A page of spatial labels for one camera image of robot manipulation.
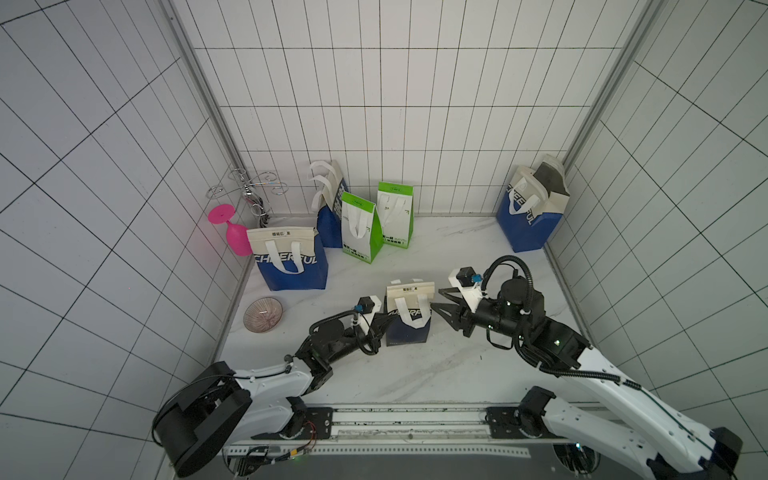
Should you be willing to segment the navy beige small bag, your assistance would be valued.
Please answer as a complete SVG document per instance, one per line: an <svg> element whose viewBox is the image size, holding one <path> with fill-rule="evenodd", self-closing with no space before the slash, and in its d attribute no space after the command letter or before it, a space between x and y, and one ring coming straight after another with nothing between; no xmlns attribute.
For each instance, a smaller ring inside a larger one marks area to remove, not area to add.
<svg viewBox="0 0 768 480"><path fill-rule="evenodd" d="M413 279L410 283L393 280L386 289L386 311L395 319L386 332L388 346L426 343L431 328L431 302L435 283Z"/></svg>

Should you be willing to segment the blue beige takeout bag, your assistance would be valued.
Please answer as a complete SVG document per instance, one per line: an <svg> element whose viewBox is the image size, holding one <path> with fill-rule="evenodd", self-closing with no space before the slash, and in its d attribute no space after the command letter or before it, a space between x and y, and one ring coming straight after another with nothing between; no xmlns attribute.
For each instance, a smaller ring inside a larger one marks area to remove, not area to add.
<svg viewBox="0 0 768 480"><path fill-rule="evenodd" d="M562 162L544 155L536 168L519 166L496 219L514 252L541 249L562 219L570 192Z"/></svg>

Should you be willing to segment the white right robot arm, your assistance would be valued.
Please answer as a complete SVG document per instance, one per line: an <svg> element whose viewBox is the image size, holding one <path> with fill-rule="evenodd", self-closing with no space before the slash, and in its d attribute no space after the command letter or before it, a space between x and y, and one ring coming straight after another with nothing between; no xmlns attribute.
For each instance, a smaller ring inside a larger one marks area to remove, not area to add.
<svg viewBox="0 0 768 480"><path fill-rule="evenodd" d="M515 411L529 438L546 432L585 445L645 479L733 479L743 442L725 427L709 428L675 410L613 365L589 340L547 316L528 265L514 255L482 274L451 272L433 313L469 337L477 328L510 338L510 349L538 371L592 393L620 418L606 420L543 387L530 388Z"/></svg>

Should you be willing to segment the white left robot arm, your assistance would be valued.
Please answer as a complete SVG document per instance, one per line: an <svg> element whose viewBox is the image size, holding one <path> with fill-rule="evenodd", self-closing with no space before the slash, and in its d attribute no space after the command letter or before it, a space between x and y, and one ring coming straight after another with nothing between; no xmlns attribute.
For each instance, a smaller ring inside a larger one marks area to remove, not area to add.
<svg viewBox="0 0 768 480"><path fill-rule="evenodd" d="M376 354L396 318L355 308L312 324L298 350L276 366L233 370L224 361L211 364L160 407L153 441L185 478L231 443L263 434L290 436L290 423L304 424L302 397L332 377L334 362L358 350Z"/></svg>

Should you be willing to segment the green white bag left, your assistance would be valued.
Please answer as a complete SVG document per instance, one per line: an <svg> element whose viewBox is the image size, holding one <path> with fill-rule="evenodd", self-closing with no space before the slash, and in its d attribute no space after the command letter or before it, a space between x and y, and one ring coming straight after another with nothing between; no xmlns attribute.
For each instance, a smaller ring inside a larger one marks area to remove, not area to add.
<svg viewBox="0 0 768 480"><path fill-rule="evenodd" d="M343 251L371 264L384 243L376 204L344 192L341 232Z"/></svg>

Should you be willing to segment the green white bag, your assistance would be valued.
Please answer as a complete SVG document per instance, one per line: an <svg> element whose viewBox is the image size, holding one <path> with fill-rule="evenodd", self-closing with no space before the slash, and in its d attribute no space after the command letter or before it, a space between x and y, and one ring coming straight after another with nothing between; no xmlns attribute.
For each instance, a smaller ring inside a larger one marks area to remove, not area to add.
<svg viewBox="0 0 768 480"><path fill-rule="evenodd" d="M344 192L341 232L343 251L371 264L384 243L376 204Z"/></svg>
<svg viewBox="0 0 768 480"><path fill-rule="evenodd" d="M407 249L413 233L413 187L380 182L377 191L377 212L386 244Z"/></svg>

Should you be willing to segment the green white bag right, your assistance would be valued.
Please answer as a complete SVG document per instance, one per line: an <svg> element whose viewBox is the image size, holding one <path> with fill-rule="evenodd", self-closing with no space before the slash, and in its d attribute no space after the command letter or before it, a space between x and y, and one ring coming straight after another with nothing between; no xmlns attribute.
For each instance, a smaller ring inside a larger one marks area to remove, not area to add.
<svg viewBox="0 0 768 480"><path fill-rule="evenodd" d="M407 249L413 233L413 187L380 182L377 191L377 212L386 244Z"/></svg>

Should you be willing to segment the large blue beige cheerful bag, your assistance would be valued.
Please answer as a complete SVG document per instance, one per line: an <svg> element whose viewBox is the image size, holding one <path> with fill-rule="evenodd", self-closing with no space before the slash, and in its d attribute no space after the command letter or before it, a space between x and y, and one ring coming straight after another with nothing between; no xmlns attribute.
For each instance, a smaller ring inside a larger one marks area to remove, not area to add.
<svg viewBox="0 0 768 480"><path fill-rule="evenodd" d="M270 291L324 290L328 261L315 227L246 231L253 257Z"/></svg>

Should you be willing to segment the blue beige bag at back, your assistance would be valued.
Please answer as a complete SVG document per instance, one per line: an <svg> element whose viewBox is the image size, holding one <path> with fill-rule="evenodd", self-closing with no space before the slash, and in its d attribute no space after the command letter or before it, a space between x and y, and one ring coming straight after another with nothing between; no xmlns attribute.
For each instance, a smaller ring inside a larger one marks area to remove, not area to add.
<svg viewBox="0 0 768 480"><path fill-rule="evenodd" d="M342 239L342 196L348 191L340 164L335 160L311 161L311 179L320 183L311 209L317 213L317 230L325 248L343 247Z"/></svg>

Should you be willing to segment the glass dish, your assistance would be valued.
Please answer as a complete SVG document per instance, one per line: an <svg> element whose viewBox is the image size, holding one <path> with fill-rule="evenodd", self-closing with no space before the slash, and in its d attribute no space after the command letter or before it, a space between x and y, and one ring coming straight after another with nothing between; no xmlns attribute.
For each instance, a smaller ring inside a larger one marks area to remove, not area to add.
<svg viewBox="0 0 768 480"><path fill-rule="evenodd" d="M283 316L283 307L273 297L260 298L247 307L243 325L252 333L266 333L276 327Z"/></svg>

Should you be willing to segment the pink plastic goblet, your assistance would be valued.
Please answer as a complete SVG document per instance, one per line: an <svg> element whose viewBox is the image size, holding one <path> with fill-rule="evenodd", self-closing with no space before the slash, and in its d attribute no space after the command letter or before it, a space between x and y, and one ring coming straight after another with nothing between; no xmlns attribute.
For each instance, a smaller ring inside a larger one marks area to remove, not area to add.
<svg viewBox="0 0 768 480"><path fill-rule="evenodd" d="M213 208L208 214L208 220L214 225L226 225L226 241L233 253L240 257L249 257L253 251L248 238L248 229L241 224L232 222L236 209L231 204L223 204Z"/></svg>

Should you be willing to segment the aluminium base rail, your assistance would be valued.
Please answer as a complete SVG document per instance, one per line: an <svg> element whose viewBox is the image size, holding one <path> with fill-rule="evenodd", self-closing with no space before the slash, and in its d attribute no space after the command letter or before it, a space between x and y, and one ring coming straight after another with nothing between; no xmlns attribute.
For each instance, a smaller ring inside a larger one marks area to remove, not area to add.
<svg viewBox="0 0 768 480"><path fill-rule="evenodd" d="M528 447L567 444L552 433L527 437L514 404L310 405L296 434L247 429L223 448L229 459L304 455L494 455L528 458Z"/></svg>

